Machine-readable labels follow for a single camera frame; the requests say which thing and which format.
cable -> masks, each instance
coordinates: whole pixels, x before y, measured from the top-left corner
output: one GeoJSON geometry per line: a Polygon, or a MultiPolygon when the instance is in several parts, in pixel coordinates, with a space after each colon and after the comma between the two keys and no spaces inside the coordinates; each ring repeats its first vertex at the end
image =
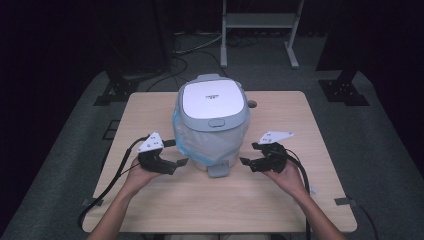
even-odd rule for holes
{"type": "Polygon", "coordinates": [[[225,70],[221,67],[221,63],[219,62],[219,60],[215,57],[215,55],[213,55],[212,53],[210,53],[210,52],[206,52],[206,51],[191,51],[191,52],[187,52],[187,53],[184,53],[184,54],[180,54],[180,55],[178,55],[178,57],[182,57],[182,56],[185,56],[185,55],[188,55],[188,54],[194,54],[194,53],[203,53],[203,54],[207,54],[207,55],[209,55],[209,56],[211,56],[214,60],[215,60],[215,62],[218,64],[218,66],[219,66],[219,68],[221,69],[221,71],[222,71],[222,73],[224,74],[224,76],[225,77],[228,77],[228,74],[225,72],[225,70]]]}
{"type": "MultiPolygon", "coordinates": [[[[308,194],[311,194],[311,190],[309,188],[309,180],[308,180],[308,175],[306,174],[306,170],[303,167],[303,165],[300,163],[299,158],[296,156],[297,159],[295,159],[294,157],[290,156],[289,154],[286,154],[287,159],[292,161],[294,164],[296,164],[296,166],[299,168],[300,172],[302,173],[302,177],[303,177],[303,182],[305,184],[305,189],[308,192],[308,194]]],[[[308,219],[306,219],[306,239],[310,240],[311,239],[311,227],[309,226],[309,221],[308,219]]]]}
{"type": "Polygon", "coordinates": [[[184,68],[183,68],[181,71],[179,71],[178,73],[172,73],[172,72],[171,72],[171,74],[170,74],[169,76],[166,76],[166,77],[164,77],[164,78],[161,78],[161,79],[159,79],[159,80],[156,80],[156,82],[154,82],[152,85],[150,85],[150,86],[146,89],[146,92],[149,92],[149,91],[150,91],[150,90],[151,90],[154,86],[156,86],[156,84],[158,84],[158,83],[162,82],[163,80],[166,80],[166,79],[171,78],[171,77],[175,77],[175,76],[177,76],[177,75],[179,75],[179,74],[183,73],[183,72],[187,69],[188,64],[187,64],[187,61],[186,61],[186,60],[184,60],[184,59],[182,59],[182,58],[178,58],[178,57],[175,57],[175,59],[178,59],[178,60],[182,61],[182,62],[184,63],[184,68]]]}
{"type": "Polygon", "coordinates": [[[373,229],[373,231],[374,231],[374,237],[375,237],[375,239],[376,239],[376,240],[379,240],[379,239],[380,239],[380,237],[379,237],[379,235],[378,235],[377,227],[375,226],[374,221],[372,220],[372,218],[371,218],[371,216],[368,214],[368,212],[365,210],[365,208],[364,208],[364,207],[362,207],[361,205],[359,205],[359,204],[358,204],[358,202],[357,202],[355,199],[353,199],[352,197],[350,197],[349,195],[346,195],[346,197],[347,197],[347,198],[349,198],[349,200],[353,200],[353,201],[355,201],[356,206],[358,206],[358,207],[359,207],[359,209],[361,209],[361,210],[362,210],[362,212],[363,212],[363,213],[365,213],[365,215],[367,216],[368,220],[370,221],[371,227],[372,227],[372,229],[373,229]]]}
{"type": "Polygon", "coordinates": [[[201,49],[201,48],[207,47],[207,46],[211,45],[212,43],[214,43],[214,42],[218,41],[218,40],[219,40],[219,39],[221,39],[221,38],[222,38],[222,35],[219,35],[217,38],[212,39],[211,41],[208,41],[208,42],[206,42],[206,43],[203,43],[203,44],[201,44],[201,45],[199,45],[199,46],[197,46],[197,47],[190,48],[190,49],[187,49],[187,50],[184,50],[184,51],[175,51],[175,53],[176,53],[176,54],[185,54],[185,53],[189,53],[189,52],[192,52],[192,51],[194,51],[194,50],[198,50],[198,49],[201,49]]]}
{"type": "Polygon", "coordinates": [[[100,200],[102,200],[106,194],[109,193],[109,191],[112,189],[112,187],[115,185],[116,181],[118,181],[118,179],[122,176],[122,169],[125,167],[125,164],[127,163],[128,157],[130,156],[131,150],[132,148],[141,141],[145,141],[147,138],[149,137],[149,135],[147,137],[143,137],[143,138],[139,138],[137,139],[133,144],[131,144],[131,146],[127,149],[127,151],[125,152],[124,157],[122,158],[121,164],[119,165],[118,171],[116,171],[115,176],[113,177],[112,181],[109,183],[109,185],[107,186],[107,188],[96,198],[94,199],[93,202],[91,202],[79,215],[78,217],[78,226],[82,229],[82,222],[85,218],[85,215],[87,215],[88,211],[90,211],[100,200]]]}

forearm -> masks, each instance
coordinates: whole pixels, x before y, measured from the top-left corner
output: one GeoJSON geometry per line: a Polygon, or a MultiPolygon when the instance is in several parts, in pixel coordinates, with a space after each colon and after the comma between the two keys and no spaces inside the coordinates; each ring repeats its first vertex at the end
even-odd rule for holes
{"type": "Polygon", "coordinates": [[[116,239],[133,196],[134,193],[121,189],[87,239],[116,239]]]}
{"type": "Polygon", "coordinates": [[[347,239],[307,194],[294,196],[318,239],[347,239]]]}

black cable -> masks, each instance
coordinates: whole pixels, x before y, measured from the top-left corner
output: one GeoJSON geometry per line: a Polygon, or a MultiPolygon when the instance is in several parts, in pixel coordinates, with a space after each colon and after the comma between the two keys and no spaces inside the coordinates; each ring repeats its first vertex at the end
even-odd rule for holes
{"type": "Polygon", "coordinates": [[[375,237],[375,239],[376,239],[376,240],[379,240],[379,239],[380,239],[380,237],[379,237],[379,235],[378,235],[377,227],[375,226],[374,221],[372,220],[372,218],[371,218],[371,216],[368,214],[368,212],[365,210],[365,208],[364,208],[364,207],[362,207],[361,205],[359,205],[359,204],[358,204],[358,202],[357,202],[355,199],[353,199],[352,197],[350,197],[349,195],[346,195],[346,197],[347,197],[347,198],[349,198],[349,200],[353,200],[353,201],[355,201],[356,206],[358,206],[358,207],[359,207],[359,209],[361,209],[361,210],[362,210],[362,212],[363,212],[363,213],[367,216],[368,220],[370,221],[371,227],[372,227],[372,229],[373,229],[373,231],[374,231],[374,237],[375,237]]]}
{"type": "Polygon", "coordinates": [[[177,57],[182,57],[182,56],[189,55],[189,54],[194,54],[194,53],[203,53],[203,54],[207,54],[207,55],[211,56],[215,60],[215,62],[218,64],[219,69],[222,71],[222,73],[224,74],[224,76],[225,77],[228,77],[228,75],[225,72],[225,70],[221,67],[221,63],[219,62],[218,58],[216,58],[215,55],[213,55],[210,52],[206,52],[206,51],[190,51],[190,52],[187,52],[187,53],[176,54],[176,56],[177,57]]]}
{"type": "MultiPolygon", "coordinates": [[[[294,164],[296,164],[296,166],[299,168],[300,172],[302,173],[302,177],[303,177],[303,182],[305,184],[305,189],[308,192],[308,194],[311,194],[311,190],[309,188],[309,180],[308,180],[308,175],[306,174],[306,170],[303,167],[303,165],[300,163],[300,160],[298,160],[299,158],[296,156],[297,159],[295,159],[294,157],[290,156],[289,154],[286,155],[287,159],[292,161],[294,164]]],[[[309,221],[308,219],[306,219],[306,239],[310,240],[311,239],[311,227],[309,226],[309,221]]]]}
{"type": "Polygon", "coordinates": [[[112,187],[115,185],[116,181],[118,181],[118,179],[122,176],[122,169],[125,167],[125,164],[127,163],[128,157],[130,156],[131,150],[132,148],[141,141],[145,141],[147,137],[143,137],[143,138],[139,138],[137,139],[133,144],[131,144],[131,146],[127,149],[127,151],[125,152],[124,157],[122,158],[121,164],[119,165],[118,170],[116,171],[115,176],[113,177],[112,181],[109,183],[109,185],[107,186],[107,188],[96,198],[94,199],[93,202],[91,202],[79,215],[78,217],[78,226],[82,229],[82,222],[84,221],[85,215],[87,215],[88,211],[90,211],[94,206],[96,206],[96,204],[102,200],[106,194],[109,193],[109,191],[112,189],[112,187]]]}
{"type": "Polygon", "coordinates": [[[146,89],[146,92],[149,92],[154,86],[156,86],[158,83],[160,83],[160,82],[162,82],[163,80],[166,80],[166,79],[168,79],[168,78],[172,78],[172,77],[175,77],[175,76],[177,76],[177,75],[179,75],[179,74],[181,74],[181,73],[183,73],[186,69],[187,69],[187,61],[185,61],[184,59],[182,59],[182,58],[178,58],[178,57],[175,57],[175,59],[178,59],[178,60],[180,60],[180,61],[182,61],[185,65],[184,65],[184,68],[181,70],[181,71],[179,71],[178,73],[172,73],[171,72],[171,74],[169,75],[169,76],[166,76],[166,77],[164,77],[164,78],[161,78],[161,79],[159,79],[159,80],[156,80],[156,82],[154,82],[152,85],[150,85],[150,87],[148,87],[147,89],[146,89]]]}

hand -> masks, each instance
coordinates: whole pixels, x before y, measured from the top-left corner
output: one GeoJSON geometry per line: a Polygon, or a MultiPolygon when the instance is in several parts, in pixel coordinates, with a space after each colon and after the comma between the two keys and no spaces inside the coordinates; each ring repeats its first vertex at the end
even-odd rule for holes
{"type": "Polygon", "coordinates": [[[135,158],[131,164],[131,170],[128,172],[127,180],[125,180],[122,190],[133,195],[136,195],[140,189],[145,187],[150,180],[162,175],[161,173],[149,172],[138,165],[138,160],[135,158]]]}
{"type": "Polygon", "coordinates": [[[299,169],[292,161],[287,161],[286,167],[281,173],[266,171],[263,174],[271,178],[283,191],[292,197],[298,194],[307,194],[299,169]]]}

person's right hand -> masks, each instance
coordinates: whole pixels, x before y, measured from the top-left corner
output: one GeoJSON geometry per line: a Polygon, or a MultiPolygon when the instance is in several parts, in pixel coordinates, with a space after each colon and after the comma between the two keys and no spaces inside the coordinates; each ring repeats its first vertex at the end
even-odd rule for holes
{"type": "Polygon", "coordinates": [[[273,171],[262,173],[271,178],[283,191],[292,197],[297,197],[299,194],[307,194],[299,169],[292,161],[287,161],[286,167],[281,173],[273,171]]]}

